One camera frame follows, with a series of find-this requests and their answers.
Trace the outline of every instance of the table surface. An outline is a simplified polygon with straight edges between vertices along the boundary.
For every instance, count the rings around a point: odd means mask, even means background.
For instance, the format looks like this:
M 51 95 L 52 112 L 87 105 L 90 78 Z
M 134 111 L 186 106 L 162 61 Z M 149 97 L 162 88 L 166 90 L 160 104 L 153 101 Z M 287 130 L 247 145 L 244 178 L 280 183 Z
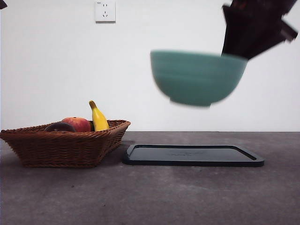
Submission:
M 229 144 L 262 167 L 125 165 L 131 144 Z M 91 169 L 24 168 L 1 143 L 3 225 L 296 225 L 299 132 L 126 132 Z

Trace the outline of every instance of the white wall socket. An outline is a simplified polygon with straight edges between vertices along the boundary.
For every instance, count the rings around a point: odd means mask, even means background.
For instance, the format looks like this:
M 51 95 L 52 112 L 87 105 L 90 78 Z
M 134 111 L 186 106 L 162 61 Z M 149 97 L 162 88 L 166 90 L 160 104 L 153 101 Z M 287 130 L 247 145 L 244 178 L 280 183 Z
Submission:
M 96 22 L 116 22 L 116 2 L 113 0 L 98 0 L 95 2 Z

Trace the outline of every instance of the teal ceramic bowl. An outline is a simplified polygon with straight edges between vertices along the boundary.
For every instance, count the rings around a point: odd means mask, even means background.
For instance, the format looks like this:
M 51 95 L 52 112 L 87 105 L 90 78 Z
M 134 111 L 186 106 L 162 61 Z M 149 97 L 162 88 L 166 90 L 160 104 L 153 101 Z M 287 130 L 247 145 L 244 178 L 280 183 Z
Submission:
M 174 102 L 210 106 L 227 97 L 238 85 L 248 60 L 222 54 L 153 50 L 154 80 Z

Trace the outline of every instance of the robotic arm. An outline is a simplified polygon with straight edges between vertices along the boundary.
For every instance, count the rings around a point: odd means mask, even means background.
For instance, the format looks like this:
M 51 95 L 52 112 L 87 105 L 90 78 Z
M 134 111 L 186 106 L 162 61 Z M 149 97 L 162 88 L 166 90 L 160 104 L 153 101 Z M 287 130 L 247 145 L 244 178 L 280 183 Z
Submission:
M 298 32 L 282 20 L 297 0 L 233 0 L 223 5 L 226 34 L 223 53 L 251 59 Z
M 7 4 L 3 0 L 0 0 L 0 9 L 3 9 L 5 7 L 7 7 Z

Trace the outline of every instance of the yellow banana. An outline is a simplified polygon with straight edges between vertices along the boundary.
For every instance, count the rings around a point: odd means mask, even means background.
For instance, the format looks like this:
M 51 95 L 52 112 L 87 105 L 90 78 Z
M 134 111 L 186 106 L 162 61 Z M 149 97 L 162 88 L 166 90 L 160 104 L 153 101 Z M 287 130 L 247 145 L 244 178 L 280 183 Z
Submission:
M 108 129 L 109 125 L 107 123 L 107 120 L 106 120 L 105 116 L 97 108 L 94 101 L 90 101 L 89 104 L 92 109 L 92 118 L 93 118 L 93 124 L 94 124 L 95 131 Z

